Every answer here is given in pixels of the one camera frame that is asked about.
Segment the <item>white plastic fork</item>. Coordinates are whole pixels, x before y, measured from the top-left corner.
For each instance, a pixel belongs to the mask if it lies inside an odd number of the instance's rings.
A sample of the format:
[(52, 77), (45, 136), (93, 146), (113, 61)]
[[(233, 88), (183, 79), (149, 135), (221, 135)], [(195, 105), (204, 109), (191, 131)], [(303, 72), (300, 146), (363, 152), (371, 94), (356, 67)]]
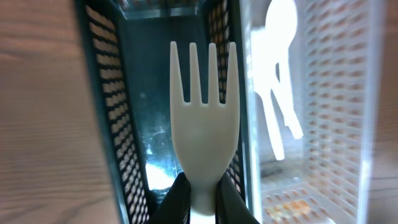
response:
[(172, 144), (191, 187), (191, 213), (215, 215), (216, 185), (238, 146), (239, 72), (236, 44), (229, 45), (226, 97), (221, 103), (216, 45), (208, 49), (208, 101), (201, 98), (197, 46), (189, 45), (190, 100), (185, 101), (177, 43), (170, 43), (170, 121)]

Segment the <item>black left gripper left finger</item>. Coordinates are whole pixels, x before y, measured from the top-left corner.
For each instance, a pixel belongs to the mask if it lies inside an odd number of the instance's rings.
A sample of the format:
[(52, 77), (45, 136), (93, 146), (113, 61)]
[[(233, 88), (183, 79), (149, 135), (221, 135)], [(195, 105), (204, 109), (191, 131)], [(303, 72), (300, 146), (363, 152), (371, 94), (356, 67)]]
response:
[(189, 224), (190, 183), (181, 172), (175, 179), (159, 209), (149, 218), (148, 224)]

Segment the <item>white plastic spoon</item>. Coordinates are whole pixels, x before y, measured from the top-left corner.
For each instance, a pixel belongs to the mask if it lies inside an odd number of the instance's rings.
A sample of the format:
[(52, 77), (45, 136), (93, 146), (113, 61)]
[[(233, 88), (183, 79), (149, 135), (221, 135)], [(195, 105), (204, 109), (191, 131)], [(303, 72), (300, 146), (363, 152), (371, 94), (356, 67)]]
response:
[(261, 97), (272, 150), (277, 161), (285, 159), (280, 129), (272, 104), (271, 55), (265, 28), (251, 32), (251, 64), (254, 91)]
[(267, 49), (270, 59), (279, 64), (279, 82), (274, 87), (277, 101), (294, 139), (303, 136), (302, 128), (294, 111), (294, 101), (289, 68), (289, 47), (296, 35), (297, 7), (293, 0), (272, 0), (266, 15)]

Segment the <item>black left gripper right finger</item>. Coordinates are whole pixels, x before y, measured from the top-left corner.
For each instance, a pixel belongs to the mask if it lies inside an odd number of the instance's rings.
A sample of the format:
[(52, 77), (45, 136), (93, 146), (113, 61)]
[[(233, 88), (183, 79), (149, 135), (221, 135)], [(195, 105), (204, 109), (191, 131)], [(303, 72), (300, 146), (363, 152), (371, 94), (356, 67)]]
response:
[(216, 224), (259, 224), (225, 172), (216, 186)]

